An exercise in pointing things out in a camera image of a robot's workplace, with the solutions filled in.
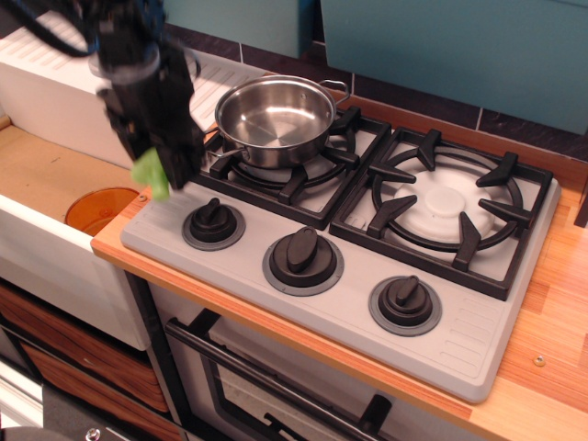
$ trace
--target oven window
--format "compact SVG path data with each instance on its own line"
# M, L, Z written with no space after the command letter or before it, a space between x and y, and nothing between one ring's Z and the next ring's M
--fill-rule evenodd
M207 376L217 412L254 439L341 441L335 432L305 412L209 361Z

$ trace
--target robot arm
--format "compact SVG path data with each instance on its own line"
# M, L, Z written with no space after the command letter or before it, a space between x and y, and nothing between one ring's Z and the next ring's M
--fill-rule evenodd
M88 51L55 41L47 29L27 17L20 0L0 3L56 49L72 56L96 53L94 73L111 84L98 91L98 96L133 161L155 147L175 189L198 173L204 133L189 112L193 78L184 49L164 36L163 1L44 0L78 28Z

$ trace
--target orange cup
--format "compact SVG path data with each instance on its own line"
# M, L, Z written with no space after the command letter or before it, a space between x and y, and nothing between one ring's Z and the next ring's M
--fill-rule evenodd
M65 214L65 223L80 232L96 236L137 195L138 191L122 187L93 191L72 204Z

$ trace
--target oven handle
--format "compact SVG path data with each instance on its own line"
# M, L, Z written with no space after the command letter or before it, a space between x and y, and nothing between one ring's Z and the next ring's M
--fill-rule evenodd
M203 310L196 319L185 326L177 318L171 319L165 325L165 332L179 342L198 351L201 355L210 359L240 377L247 379L255 386L263 390L270 390L282 399L290 402L308 414L330 425L333 429L362 441L383 441L378 436L378 431L384 423L392 404L380 395L374 395L374 400L379 403L378 409L369 405L361 417L361 428L343 415L328 409L312 397L299 390L292 389L288 384L276 376L265 372L250 361L234 354L226 347L218 345L208 338L210 328L220 318L220 315L210 310Z

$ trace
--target teal cabinet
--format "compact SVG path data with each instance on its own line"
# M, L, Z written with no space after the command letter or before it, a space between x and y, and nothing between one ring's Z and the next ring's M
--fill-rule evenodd
M314 0L166 0L168 22L290 57L312 41Z
M588 128L588 0L322 0L330 65Z

